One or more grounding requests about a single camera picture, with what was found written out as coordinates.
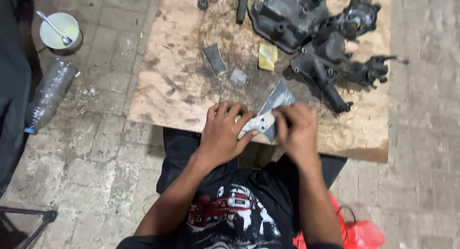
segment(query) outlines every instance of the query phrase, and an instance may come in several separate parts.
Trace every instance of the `plastic bottle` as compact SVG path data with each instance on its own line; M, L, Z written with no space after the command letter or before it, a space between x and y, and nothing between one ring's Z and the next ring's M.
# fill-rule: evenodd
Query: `plastic bottle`
M61 58L56 58L47 67L33 101L27 105L25 132L35 135L51 121L77 74L78 69Z

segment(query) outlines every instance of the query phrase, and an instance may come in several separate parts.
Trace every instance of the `yellow sandpaper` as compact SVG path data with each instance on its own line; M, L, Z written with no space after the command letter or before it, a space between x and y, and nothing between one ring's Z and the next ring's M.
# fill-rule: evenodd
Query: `yellow sandpaper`
M278 49L276 45L263 42L259 47L259 68L274 71L275 62L278 59Z

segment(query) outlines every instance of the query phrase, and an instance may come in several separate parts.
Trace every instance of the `left hand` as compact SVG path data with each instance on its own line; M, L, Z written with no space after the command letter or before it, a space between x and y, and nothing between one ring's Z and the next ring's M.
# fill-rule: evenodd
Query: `left hand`
M248 111L247 106L240 103L222 102L210 107L201 143L195 152L197 161L211 171L241 154L250 140L259 133L251 130L238 140L243 126L255 116L255 112Z

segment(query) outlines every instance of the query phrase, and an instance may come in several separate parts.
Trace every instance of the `person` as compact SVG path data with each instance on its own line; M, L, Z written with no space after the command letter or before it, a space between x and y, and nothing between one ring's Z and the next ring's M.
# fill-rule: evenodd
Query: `person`
M201 135L165 128L161 195L117 248L293 248L300 231L308 249L343 248L327 186L347 158L318 154L316 111L307 105L272 113L286 154L262 170L237 167L237 156L258 134L238 140L255 117L245 105L210 107Z

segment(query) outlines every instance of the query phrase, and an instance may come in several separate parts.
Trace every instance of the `hand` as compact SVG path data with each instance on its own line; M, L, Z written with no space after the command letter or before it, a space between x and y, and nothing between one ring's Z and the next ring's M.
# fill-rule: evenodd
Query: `hand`
M316 111L306 104L282 105L272 111L278 128L278 140L286 154L296 164L316 162L311 155L318 156L316 148Z
M211 171L243 152L259 132L249 131L240 140L238 135L243 126L255 116L255 112L248 111L247 106L240 103L222 102L209 108L206 125L201 133L201 143L195 152L198 161L205 164L206 170Z

